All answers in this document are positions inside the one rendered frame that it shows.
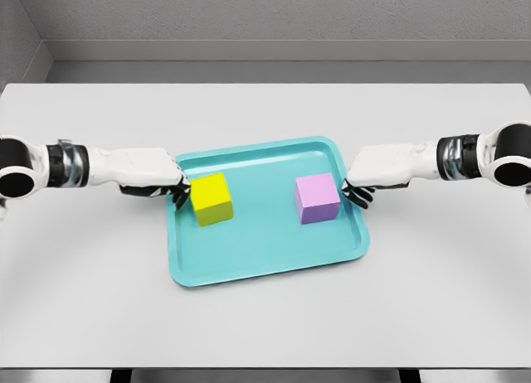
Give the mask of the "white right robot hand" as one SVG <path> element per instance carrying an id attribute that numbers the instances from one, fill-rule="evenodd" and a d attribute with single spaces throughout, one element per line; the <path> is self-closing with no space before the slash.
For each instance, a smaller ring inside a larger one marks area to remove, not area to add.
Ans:
<path id="1" fill-rule="evenodd" d="M 353 204 L 367 209 L 376 189 L 407 188 L 412 179 L 412 144 L 367 146 L 351 164 L 341 192 Z"/>

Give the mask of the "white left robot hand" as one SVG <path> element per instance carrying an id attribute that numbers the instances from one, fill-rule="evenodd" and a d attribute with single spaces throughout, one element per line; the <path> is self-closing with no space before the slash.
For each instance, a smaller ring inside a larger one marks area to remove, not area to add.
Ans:
<path id="1" fill-rule="evenodd" d="M 110 153 L 114 181 L 129 196 L 171 196 L 179 210 L 188 200 L 191 183 L 163 148 L 125 148 Z"/>

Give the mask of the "pink cube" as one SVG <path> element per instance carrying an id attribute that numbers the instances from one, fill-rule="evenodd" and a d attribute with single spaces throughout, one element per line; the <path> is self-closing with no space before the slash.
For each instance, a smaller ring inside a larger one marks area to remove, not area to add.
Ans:
<path id="1" fill-rule="evenodd" d="M 297 177 L 294 199 L 302 225 L 334 220 L 339 212 L 339 193 L 330 172 Z"/>

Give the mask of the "yellow cube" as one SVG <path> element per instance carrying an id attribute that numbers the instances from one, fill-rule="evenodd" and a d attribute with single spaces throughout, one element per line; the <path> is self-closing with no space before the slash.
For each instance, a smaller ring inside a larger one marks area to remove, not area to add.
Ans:
<path id="1" fill-rule="evenodd" d="M 233 218 L 231 194 L 222 172 L 192 179 L 190 183 L 192 208 L 201 227 Z"/>

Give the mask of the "teal tray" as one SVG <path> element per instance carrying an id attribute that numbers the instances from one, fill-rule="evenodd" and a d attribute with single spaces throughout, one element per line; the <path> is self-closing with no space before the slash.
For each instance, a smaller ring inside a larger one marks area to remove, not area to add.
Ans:
<path id="1" fill-rule="evenodd" d="M 295 138 L 177 156 L 189 179 L 221 172 L 234 216 L 201 227 L 190 201 L 166 204 L 168 267 L 185 287 L 247 279 L 358 259 L 370 239 L 361 209 L 342 199 L 331 221 L 300 224 L 295 180 L 331 173 L 336 186 L 346 168 L 326 137 Z"/>

